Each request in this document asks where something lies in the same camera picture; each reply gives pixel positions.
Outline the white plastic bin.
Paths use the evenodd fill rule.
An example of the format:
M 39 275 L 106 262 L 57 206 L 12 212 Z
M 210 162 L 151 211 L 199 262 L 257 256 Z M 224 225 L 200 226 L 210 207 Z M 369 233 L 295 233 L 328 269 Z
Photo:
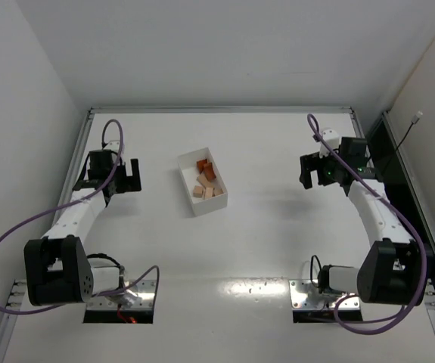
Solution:
M 195 216 L 227 207 L 227 188 L 208 147 L 178 156 L 177 163 Z

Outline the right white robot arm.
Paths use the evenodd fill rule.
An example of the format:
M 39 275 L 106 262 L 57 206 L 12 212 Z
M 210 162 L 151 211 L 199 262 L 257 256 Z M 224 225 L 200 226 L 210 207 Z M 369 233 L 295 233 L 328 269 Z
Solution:
M 319 269 L 319 293 L 354 293 L 365 303 L 406 306 L 426 270 L 422 261 L 432 257 L 430 248 L 421 257 L 415 237 L 391 211 L 385 185 L 378 172 L 367 165 L 367 141 L 340 137 L 333 129 L 323 129 L 325 140 L 319 151 L 300 158 L 300 182 L 312 187 L 338 184 L 356 208 L 370 243 L 370 250 L 358 268 L 325 265 Z

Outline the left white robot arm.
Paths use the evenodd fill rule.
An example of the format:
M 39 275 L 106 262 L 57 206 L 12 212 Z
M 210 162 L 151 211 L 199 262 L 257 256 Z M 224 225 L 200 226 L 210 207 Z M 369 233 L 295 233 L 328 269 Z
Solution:
M 69 207 L 41 238 L 26 243 L 27 292 L 33 306 L 87 303 L 94 295 L 123 288 L 123 267 L 94 267 L 83 247 L 114 195 L 141 190 L 138 160 L 130 161 L 132 174 L 127 174 L 123 149 L 122 142 L 110 141 L 90 151 Z

